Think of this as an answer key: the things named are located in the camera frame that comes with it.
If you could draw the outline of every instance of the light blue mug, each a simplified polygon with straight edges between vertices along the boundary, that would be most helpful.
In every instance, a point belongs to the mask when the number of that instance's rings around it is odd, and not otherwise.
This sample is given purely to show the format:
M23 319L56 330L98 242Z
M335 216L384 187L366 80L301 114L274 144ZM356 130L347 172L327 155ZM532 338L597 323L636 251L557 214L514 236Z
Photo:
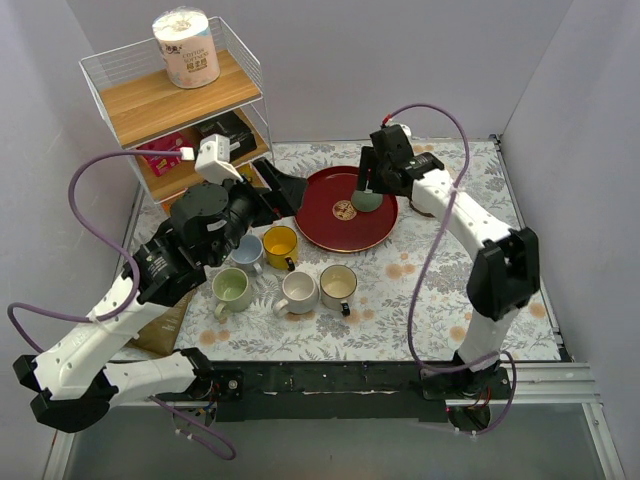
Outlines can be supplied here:
M264 267L264 247L255 235L247 234L240 239L238 248L231 252L231 260L240 270L262 275Z

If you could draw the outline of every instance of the white panel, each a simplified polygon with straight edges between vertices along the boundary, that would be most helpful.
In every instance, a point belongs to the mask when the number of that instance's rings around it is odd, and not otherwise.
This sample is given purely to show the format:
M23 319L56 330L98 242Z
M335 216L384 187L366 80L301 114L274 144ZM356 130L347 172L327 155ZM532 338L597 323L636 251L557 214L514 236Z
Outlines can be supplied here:
M640 478L640 3L576 1L504 135L571 353L589 361L627 478Z
M173 0L67 0L96 51L151 36ZM362 139L390 111L428 101L472 137L502 133L570 0L195 0L263 66L273 139ZM420 136L457 136L438 114Z
M114 142L77 61L91 48L64 0L0 2L0 304L14 300L81 315L113 280L115 255L83 231L67 205L67 185L87 156ZM102 231L121 238L134 181L125 160L88 172L78 198ZM49 347L70 328L22 315ZM0 321L2 478L40 478L54 431L33 419L33 392L11 364L31 352L6 317Z

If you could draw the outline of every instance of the tablecloth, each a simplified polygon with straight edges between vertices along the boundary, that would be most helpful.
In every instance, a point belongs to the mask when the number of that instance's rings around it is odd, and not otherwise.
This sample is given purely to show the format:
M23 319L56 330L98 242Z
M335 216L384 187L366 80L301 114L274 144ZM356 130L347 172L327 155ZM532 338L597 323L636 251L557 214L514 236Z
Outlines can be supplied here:
M299 176L333 165L357 165L366 142L284 143L274 146L276 166ZM432 151L452 175L463 163L459 141L412 141L416 152ZM517 226L518 220L505 183L495 146L471 142L472 163L463 188L489 212ZM213 316L215 299L211 279L231 260L207 268L208 281L189 305L176 348L197 346L212 360L409 360L407 311L418 272L433 241L438 222L420 216L399 198L398 221L391 235L378 246L359 253L339 254L319 249L299 234L300 265L315 278L331 264L344 264L358 275L358 290L350 317L343 318L322 304L305 315L276 318L271 308L281 297L287 272L267 267L252 277L255 290L248 310L223 320ZM148 198L138 216L130 250L148 241L166 218ZM291 218L279 222L294 226ZM261 235L268 227L254 229ZM465 294L471 260L458 241L447 233L422 287L414 338L421 358L449 360L464 339L472 307ZM558 360L559 353L545 302L536 294L514 320L504 348L520 360ZM125 349L120 358L145 358Z

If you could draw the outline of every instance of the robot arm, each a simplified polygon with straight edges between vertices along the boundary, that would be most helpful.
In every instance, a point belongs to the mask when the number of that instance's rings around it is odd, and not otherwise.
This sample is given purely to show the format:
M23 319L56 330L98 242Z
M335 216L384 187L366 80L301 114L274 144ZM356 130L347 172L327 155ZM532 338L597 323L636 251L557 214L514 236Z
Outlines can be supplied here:
M189 188L172 205L170 218L133 255L141 273L135 300L117 317L78 324L49 350L14 363L20 383L37 393L31 408L38 422L77 432L123 402L165 392L197 399L210 392L213 368L197 348L160 360L108 363L142 327L203 283L204 267L221 265L251 226L295 215L302 205L305 179L258 159L253 166L269 188L253 188L207 146L215 144L202 145L196 169L206 166L205 179L219 183ZM127 265L88 318L122 305L132 286ZM218 392L226 393L224 388Z
M454 191L451 176L431 153L415 156L400 125L371 134L363 147L358 189L411 199L414 206L443 221ZM511 322L540 288L538 239L512 229L464 192L458 192L448 225L474 261L467 295L474 310L464 342L454 355L458 365L474 363L500 350ZM498 356L469 367L461 388L478 373L495 369Z

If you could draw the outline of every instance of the red tray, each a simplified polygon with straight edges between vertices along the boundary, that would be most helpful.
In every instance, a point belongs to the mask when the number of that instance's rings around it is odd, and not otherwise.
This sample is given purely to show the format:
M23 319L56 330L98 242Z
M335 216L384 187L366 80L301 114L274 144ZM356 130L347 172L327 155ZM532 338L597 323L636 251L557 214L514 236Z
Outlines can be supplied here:
M325 168L308 180L295 220L310 242L332 252L360 252L378 245L393 230L398 218L395 196L384 195L382 205L369 213L358 212L351 205L357 167Z

